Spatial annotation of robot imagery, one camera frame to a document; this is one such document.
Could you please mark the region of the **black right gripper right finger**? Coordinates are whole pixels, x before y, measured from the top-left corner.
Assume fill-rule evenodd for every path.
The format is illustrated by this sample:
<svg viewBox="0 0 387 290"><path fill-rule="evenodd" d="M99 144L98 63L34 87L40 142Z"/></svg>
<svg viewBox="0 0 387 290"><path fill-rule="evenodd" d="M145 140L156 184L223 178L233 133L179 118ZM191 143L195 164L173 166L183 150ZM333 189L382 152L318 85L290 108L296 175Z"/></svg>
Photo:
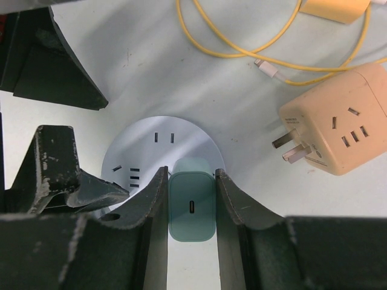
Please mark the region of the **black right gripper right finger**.
<svg viewBox="0 0 387 290"><path fill-rule="evenodd" d="M386 219L282 217L215 176L222 289L386 288Z"/></svg>

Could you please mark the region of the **beige cube socket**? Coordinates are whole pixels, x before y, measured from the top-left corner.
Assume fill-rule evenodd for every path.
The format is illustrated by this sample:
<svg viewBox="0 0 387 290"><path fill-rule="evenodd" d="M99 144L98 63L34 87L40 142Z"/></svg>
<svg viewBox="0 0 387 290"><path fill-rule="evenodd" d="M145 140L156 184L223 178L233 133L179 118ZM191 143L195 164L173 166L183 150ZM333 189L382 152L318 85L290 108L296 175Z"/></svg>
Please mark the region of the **beige cube socket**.
<svg viewBox="0 0 387 290"><path fill-rule="evenodd" d="M274 140L300 159L340 176L386 152L386 69L367 63L311 88L279 109L287 133Z"/></svg>

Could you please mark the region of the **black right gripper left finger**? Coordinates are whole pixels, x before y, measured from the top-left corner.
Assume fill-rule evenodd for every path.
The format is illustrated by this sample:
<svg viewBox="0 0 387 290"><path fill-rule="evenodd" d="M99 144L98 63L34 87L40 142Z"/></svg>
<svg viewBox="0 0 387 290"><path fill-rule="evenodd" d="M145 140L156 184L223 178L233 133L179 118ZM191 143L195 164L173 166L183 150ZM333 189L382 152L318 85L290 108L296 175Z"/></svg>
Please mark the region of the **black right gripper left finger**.
<svg viewBox="0 0 387 290"><path fill-rule="evenodd" d="M107 217L3 214L2 289L166 289L168 170Z"/></svg>

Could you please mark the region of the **round light blue power strip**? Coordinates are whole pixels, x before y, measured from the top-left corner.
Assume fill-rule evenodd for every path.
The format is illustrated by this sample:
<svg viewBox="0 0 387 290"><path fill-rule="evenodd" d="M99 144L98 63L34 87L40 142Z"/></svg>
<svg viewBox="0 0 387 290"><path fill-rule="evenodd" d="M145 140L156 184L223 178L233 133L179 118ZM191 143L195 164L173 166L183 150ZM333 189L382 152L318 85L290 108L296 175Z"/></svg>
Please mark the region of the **round light blue power strip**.
<svg viewBox="0 0 387 290"><path fill-rule="evenodd" d="M171 172L182 158L202 158L207 171L225 169L214 140L197 125L178 117L156 116L124 128L108 147L101 177L118 184L134 198L161 167Z"/></svg>

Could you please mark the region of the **yellow USB charger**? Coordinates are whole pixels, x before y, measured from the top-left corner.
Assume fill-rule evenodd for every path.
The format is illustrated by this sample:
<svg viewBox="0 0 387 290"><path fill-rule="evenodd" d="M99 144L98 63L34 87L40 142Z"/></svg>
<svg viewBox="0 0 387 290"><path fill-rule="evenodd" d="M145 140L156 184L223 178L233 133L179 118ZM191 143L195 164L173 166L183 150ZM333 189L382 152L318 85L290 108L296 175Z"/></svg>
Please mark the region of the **yellow USB charger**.
<svg viewBox="0 0 387 290"><path fill-rule="evenodd" d="M351 24L368 8L368 0L307 0L302 1L299 11L312 16Z"/></svg>

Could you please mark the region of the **teal USB charger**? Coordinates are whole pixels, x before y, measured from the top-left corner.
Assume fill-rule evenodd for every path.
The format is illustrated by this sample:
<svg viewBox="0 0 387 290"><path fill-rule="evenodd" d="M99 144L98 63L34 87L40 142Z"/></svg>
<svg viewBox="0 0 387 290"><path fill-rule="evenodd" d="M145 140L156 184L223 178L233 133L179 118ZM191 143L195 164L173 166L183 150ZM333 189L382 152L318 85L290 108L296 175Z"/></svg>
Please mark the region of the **teal USB charger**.
<svg viewBox="0 0 387 290"><path fill-rule="evenodd" d="M205 242L216 230L216 187L209 163L179 159L168 183L169 233L179 242Z"/></svg>

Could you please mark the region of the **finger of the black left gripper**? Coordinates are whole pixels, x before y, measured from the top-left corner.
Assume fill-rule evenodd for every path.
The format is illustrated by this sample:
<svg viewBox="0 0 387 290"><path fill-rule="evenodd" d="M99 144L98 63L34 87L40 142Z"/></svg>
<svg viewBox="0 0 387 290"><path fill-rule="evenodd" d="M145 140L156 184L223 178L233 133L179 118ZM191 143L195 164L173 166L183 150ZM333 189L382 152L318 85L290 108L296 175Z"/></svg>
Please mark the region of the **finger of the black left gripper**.
<svg viewBox="0 0 387 290"><path fill-rule="evenodd" d="M1 13L1 90L94 111L108 105L49 7Z"/></svg>
<svg viewBox="0 0 387 290"><path fill-rule="evenodd" d="M1 213L78 213L129 198L119 185L82 170L71 126L41 125L9 189Z"/></svg>

